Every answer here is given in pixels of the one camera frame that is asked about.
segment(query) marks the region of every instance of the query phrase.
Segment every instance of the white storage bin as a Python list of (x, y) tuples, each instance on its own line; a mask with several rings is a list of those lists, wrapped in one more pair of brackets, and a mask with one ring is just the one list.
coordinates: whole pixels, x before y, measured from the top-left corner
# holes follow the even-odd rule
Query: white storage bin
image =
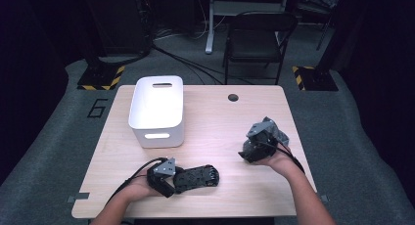
[(143, 148), (178, 147), (184, 141), (183, 80), (148, 76), (137, 81), (128, 124)]

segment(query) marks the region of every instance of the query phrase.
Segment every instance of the table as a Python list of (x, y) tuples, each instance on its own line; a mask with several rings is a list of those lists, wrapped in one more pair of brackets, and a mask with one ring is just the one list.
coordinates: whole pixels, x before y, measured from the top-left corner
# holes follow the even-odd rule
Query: table
[(208, 35), (205, 52), (211, 54), (213, 48), (213, 16), (236, 16), (248, 11), (284, 11), (287, 0), (281, 3), (251, 3), (251, 2), (231, 2), (231, 1), (209, 1)]
[[(289, 184), (271, 168), (246, 163), (237, 152), (251, 126), (272, 118), (290, 138), (290, 147), (304, 167), (315, 190), (300, 137), (280, 86), (184, 86), (185, 140), (177, 148), (144, 149), (128, 125), (135, 86), (120, 86), (102, 135), (86, 172), (72, 216), (94, 218), (115, 189), (153, 158), (175, 158), (176, 165), (191, 168), (212, 164), (220, 174), (214, 188), (200, 188), (152, 197), (130, 205), (126, 217), (212, 218), (295, 215)], [(229, 94), (239, 100), (231, 102)]]

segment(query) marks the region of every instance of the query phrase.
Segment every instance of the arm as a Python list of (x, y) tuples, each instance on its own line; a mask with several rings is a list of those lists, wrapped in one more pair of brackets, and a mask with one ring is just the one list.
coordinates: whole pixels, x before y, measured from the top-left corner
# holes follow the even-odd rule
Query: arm
[(272, 157), (256, 162), (268, 165), (284, 176), (293, 192), (294, 204), (300, 225), (336, 224), (323, 203), (317, 198), (304, 173), (284, 154), (277, 151)]
[(140, 173), (131, 181), (131, 183), (117, 193), (108, 203), (98, 216), (92, 221), (92, 225), (117, 225), (121, 223), (125, 211), (130, 203), (141, 200), (148, 196), (159, 196), (160, 194), (150, 188), (147, 178)]

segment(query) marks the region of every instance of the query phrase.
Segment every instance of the forearm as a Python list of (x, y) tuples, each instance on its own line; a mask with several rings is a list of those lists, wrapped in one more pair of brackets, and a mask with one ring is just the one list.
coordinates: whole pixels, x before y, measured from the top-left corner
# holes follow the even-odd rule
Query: forearm
[(299, 225), (336, 224), (326, 207), (318, 199), (305, 174), (293, 163), (287, 165), (282, 175), (289, 182), (293, 192)]
[(146, 192), (137, 191), (134, 192), (134, 197), (131, 198), (134, 189), (127, 187), (121, 192), (116, 194), (108, 203), (105, 205), (103, 210), (91, 223), (93, 225), (118, 225), (121, 223), (124, 214), (133, 201), (138, 201), (147, 196)]
[(92, 221), (93, 225), (118, 225), (129, 206), (129, 201), (117, 195), (113, 197), (98, 216)]

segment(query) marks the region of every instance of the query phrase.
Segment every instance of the desk leg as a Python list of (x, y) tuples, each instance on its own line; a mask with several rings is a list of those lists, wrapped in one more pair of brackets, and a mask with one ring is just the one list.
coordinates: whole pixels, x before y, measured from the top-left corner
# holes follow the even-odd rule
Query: desk leg
[(207, 47), (205, 49), (206, 54), (211, 54), (212, 47), (213, 47), (213, 0), (209, 2), (209, 9), (208, 9), (208, 35), (207, 35)]

